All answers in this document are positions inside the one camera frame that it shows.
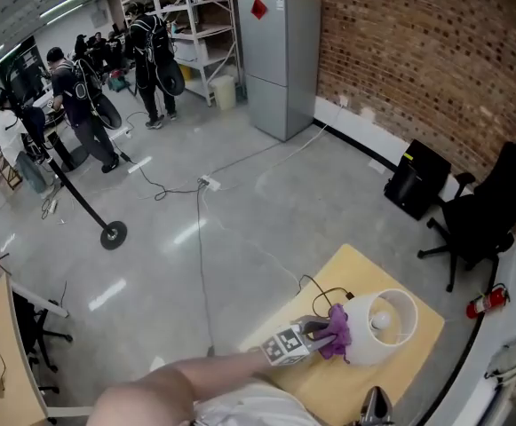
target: gray refrigerator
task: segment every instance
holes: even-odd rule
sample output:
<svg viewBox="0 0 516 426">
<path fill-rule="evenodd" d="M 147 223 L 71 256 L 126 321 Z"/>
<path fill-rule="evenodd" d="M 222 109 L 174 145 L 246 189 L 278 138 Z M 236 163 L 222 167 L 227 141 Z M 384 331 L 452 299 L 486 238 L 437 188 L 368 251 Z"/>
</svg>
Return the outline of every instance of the gray refrigerator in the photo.
<svg viewBox="0 0 516 426">
<path fill-rule="evenodd" d="M 250 121 L 285 141 L 314 118 L 321 0 L 238 0 L 238 14 Z"/>
</svg>

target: concrete floor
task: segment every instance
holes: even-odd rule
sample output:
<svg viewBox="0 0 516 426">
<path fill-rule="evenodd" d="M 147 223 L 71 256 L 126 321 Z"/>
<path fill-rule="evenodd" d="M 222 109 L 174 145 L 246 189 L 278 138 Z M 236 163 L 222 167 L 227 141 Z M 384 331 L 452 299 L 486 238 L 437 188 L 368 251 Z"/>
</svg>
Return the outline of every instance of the concrete floor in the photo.
<svg viewBox="0 0 516 426">
<path fill-rule="evenodd" d="M 142 110 L 130 93 L 108 93 L 122 116 Z M 276 143 L 249 125 L 247 108 L 220 113 L 188 92 L 179 118 L 158 131 L 134 115 L 132 138 L 117 144 L 136 162 L 151 156 L 147 175 L 168 189 L 195 189 L 203 174 Z M 446 382 L 474 322 L 465 304 L 482 290 L 488 264 L 462 272 L 445 292 L 447 256 L 425 261 L 420 248 L 441 243 L 435 232 L 396 208 L 382 191 L 391 172 L 330 134 L 272 169 L 311 137 L 310 127 L 286 144 L 217 172 L 225 191 L 201 200 L 203 265 L 210 326 L 218 353 L 238 343 L 298 291 L 296 278 L 314 275 L 350 243 L 441 314 L 446 324 L 430 358 L 395 407 L 395 421 L 411 425 Z M 71 129 L 62 138 L 76 146 Z M 129 228 L 118 250 L 99 245 L 99 227 L 67 191 L 54 215 L 41 220 L 41 201 L 24 185 L 14 194 L 0 186 L 0 256 L 15 279 L 41 296 L 61 298 L 68 319 L 51 316 L 49 329 L 68 332 L 72 344 L 49 341 L 60 371 L 41 365 L 36 377 L 55 382 L 51 405 L 90 405 L 112 383 L 144 375 L 157 357 L 172 362 L 205 355 L 210 337 L 199 273 L 196 194 L 169 194 L 129 165 L 104 175 L 93 158 L 70 177 L 106 220 Z M 438 210 L 433 215 L 439 218 Z M 65 420 L 60 424 L 82 424 Z"/>
</svg>

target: red fire extinguisher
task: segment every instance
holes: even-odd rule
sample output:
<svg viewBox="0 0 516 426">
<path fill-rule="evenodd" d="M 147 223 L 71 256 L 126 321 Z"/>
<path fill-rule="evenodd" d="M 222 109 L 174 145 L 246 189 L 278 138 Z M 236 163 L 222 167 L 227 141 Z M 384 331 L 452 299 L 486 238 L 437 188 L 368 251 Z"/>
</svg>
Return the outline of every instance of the red fire extinguisher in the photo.
<svg viewBox="0 0 516 426">
<path fill-rule="evenodd" d="M 477 296 L 467 305 L 467 317 L 469 319 L 476 319 L 481 312 L 487 312 L 499 306 L 504 306 L 508 302 L 510 302 L 508 289 L 500 282 L 493 286 L 490 292 Z"/>
</svg>

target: black box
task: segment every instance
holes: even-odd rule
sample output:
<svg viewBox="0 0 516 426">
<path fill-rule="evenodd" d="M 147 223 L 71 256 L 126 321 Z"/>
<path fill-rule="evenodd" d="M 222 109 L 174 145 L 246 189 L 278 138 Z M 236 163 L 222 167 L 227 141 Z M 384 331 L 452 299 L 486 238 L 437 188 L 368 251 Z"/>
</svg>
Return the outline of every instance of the black box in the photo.
<svg viewBox="0 0 516 426">
<path fill-rule="evenodd" d="M 414 140 L 385 186 L 384 195 L 410 216 L 421 219 L 436 201 L 450 171 L 450 162 Z"/>
</svg>

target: white shelving unit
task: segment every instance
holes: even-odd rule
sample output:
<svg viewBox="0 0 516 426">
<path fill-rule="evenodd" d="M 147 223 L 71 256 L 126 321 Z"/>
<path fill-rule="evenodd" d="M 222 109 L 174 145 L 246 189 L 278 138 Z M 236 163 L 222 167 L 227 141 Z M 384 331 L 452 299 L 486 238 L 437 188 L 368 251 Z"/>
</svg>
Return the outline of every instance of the white shelving unit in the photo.
<svg viewBox="0 0 516 426">
<path fill-rule="evenodd" d="M 130 4 L 134 0 L 120 1 L 122 4 L 122 12 L 125 14 L 125 5 Z M 233 0 L 202 0 L 201 2 L 193 2 L 192 0 L 183 1 L 185 2 L 184 4 L 171 4 L 162 7 L 159 0 L 153 0 L 155 10 L 153 12 L 149 12 L 148 14 L 156 14 L 161 19 L 166 20 L 169 18 L 169 14 L 172 12 L 187 12 L 189 21 L 188 26 L 186 26 L 181 33 L 174 35 L 169 34 L 169 37 L 171 39 L 192 41 L 194 43 L 196 59 L 183 60 L 175 58 L 175 60 L 180 65 L 191 67 L 200 73 L 200 78 L 193 78 L 192 80 L 186 81 L 186 88 L 194 93 L 204 96 L 206 103 L 211 106 L 212 100 L 214 99 L 214 93 L 210 89 L 209 83 L 214 77 L 217 76 L 219 71 L 223 69 L 224 65 L 230 59 L 234 59 L 237 69 L 238 81 L 242 77 L 240 72 L 240 54 L 238 52 L 238 36 L 236 33 Z M 202 24 L 201 26 L 198 26 L 197 31 L 194 9 L 198 8 L 198 11 L 200 11 L 206 4 L 216 4 L 224 11 L 227 11 L 230 16 L 230 24 Z M 125 18 L 125 24 L 128 25 L 128 23 L 128 18 Z M 226 50 L 209 48 L 208 55 L 204 55 L 199 40 L 221 33 L 232 33 L 232 44 L 230 45 L 230 49 Z M 218 66 L 214 68 L 210 75 L 208 75 L 206 68 L 217 64 Z"/>
</svg>

